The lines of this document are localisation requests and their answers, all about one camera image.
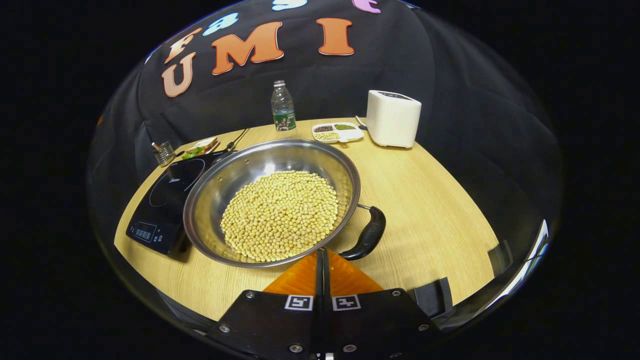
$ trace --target plastic bottle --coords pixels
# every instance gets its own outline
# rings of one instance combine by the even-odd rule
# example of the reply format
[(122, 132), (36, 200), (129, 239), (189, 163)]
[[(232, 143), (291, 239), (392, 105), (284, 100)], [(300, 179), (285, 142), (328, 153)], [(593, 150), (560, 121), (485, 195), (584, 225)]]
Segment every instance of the plastic bottle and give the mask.
[(285, 87), (284, 80), (277, 80), (273, 82), (271, 112), (273, 114), (273, 122), (276, 126), (278, 138), (298, 137), (293, 99)]

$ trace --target orange letter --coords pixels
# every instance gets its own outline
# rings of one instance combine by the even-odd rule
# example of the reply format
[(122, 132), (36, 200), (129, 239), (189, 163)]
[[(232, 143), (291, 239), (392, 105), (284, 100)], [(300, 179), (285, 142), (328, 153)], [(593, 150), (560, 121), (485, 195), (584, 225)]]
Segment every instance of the orange letter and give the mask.
[(176, 57), (176, 55), (180, 54), (184, 48), (182, 46), (188, 44), (193, 39), (193, 35), (197, 34), (202, 30), (202, 28), (197, 28), (189, 33), (189, 35), (175, 42), (175, 44), (171, 45), (171, 51), (169, 52), (169, 57), (164, 61), (164, 63), (168, 63)]
[(180, 85), (175, 84), (173, 71), (177, 67), (177, 65), (169, 66), (169, 69), (166, 69), (162, 73), (162, 79), (164, 80), (164, 93), (168, 97), (176, 97), (191, 85), (191, 80), (193, 79), (193, 67), (191, 66), (193, 57), (196, 56), (196, 53), (191, 53), (180, 60), (182, 64), (182, 82)]
[(345, 19), (325, 17), (317, 19), (324, 30), (324, 45), (318, 51), (323, 55), (353, 55), (355, 51), (349, 46), (347, 28), (353, 23)]
[(251, 57), (253, 63), (262, 63), (283, 57), (284, 53), (278, 49), (278, 28), (280, 26), (282, 26), (280, 21), (268, 22), (255, 28), (246, 41), (229, 34), (211, 43), (211, 46), (216, 48), (216, 67), (212, 73), (220, 75), (233, 69), (234, 64), (229, 62), (229, 55), (238, 65), (244, 66), (252, 49), (254, 49)]

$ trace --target wooden table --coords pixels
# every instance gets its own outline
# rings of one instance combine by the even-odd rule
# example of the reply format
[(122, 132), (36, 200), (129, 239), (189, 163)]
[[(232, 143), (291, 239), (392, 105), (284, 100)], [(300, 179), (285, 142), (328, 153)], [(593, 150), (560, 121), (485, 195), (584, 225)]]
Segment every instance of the wooden table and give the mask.
[[(299, 121), (298, 137), (312, 140), (312, 125), (338, 121), (357, 125), (354, 118)], [(240, 133), (218, 135), (218, 150)], [(252, 128), (235, 150), (277, 136), (272, 124)], [(448, 277), (454, 304), (493, 279), (487, 252), (498, 241), (489, 223), (453, 176), (420, 145), (416, 143), (412, 149), (380, 147), (365, 131), (359, 141), (332, 146), (358, 168), (362, 183), (359, 203), (376, 206), (387, 217), (380, 244), (367, 257), (354, 261), (358, 268), (383, 288), (409, 290)], [(182, 259), (172, 259), (127, 237), (125, 230), (134, 210), (163, 170), (156, 168), (140, 186), (122, 214), (115, 237), (115, 246), (124, 258), (157, 289), (197, 313), (219, 320), (243, 290), (263, 290), (292, 265), (238, 268), (211, 260), (193, 247)], [(368, 221), (368, 211), (356, 210), (326, 247), (337, 252), (350, 249)]]

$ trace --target induction cooktop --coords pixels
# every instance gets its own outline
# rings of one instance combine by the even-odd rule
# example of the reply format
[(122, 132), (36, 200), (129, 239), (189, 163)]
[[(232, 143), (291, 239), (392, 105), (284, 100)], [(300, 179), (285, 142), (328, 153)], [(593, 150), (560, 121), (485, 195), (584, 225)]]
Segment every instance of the induction cooktop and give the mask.
[(161, 254), (177, 251), (185, 239), (182, 212), (189, 192), (227, 152), (216, 151), (167, 166), (138, 204), (127, 236)]

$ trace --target toaster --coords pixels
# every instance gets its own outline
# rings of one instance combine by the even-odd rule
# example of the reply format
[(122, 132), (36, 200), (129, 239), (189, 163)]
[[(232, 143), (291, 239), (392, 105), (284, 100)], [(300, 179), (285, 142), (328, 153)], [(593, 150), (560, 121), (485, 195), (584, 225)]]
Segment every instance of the toaster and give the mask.
[(367, 129), (380, 146), (410, 148), (415, 143), (422, 104), (394, 92), (369, 90)]

